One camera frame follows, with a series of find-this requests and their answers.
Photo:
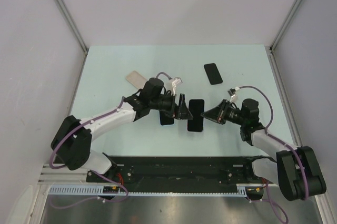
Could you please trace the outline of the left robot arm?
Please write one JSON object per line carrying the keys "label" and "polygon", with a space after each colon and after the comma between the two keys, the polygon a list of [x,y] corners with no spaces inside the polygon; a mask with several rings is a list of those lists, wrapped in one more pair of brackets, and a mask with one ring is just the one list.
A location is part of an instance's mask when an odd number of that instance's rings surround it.
{"label": "left robot arm", "polygon": [[85,168],[96,172],[106,182],[112,181],[116,177],[113,161],[106,154],[92,150],[92,142],[121,125],[147,116],[151,110],[161,111],[176,120],[193,119],[185,95],[176,95],[176,88],[181,83],[179,77],[171,78],[168,85],[159,78],[150,78],[136,93],[122,97],[116,108],[86,119],[77,119],[73,115],[66,117],[51,143],[53,152],[49,166],[57,169],[53,161],[58,157],[62,167],[69,170]]}

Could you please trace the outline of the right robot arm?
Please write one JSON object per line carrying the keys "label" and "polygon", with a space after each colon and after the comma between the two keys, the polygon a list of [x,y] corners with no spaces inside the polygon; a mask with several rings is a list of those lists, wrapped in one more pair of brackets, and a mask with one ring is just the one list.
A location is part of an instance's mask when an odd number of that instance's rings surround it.
{"label": "right robot arm", "polygon": [[201,115],[220,125],[228,121],[239,125],[242,141],[268,155],[244,167],[246,181],[265,178],[278,185],[288,201],[306,200],[326,193],[326,183],[314,150],[309,146],[290,145],[269,133],[260,122],[259,113],[259,103],[248,98],[241,108],[233,107],[224,99]]}

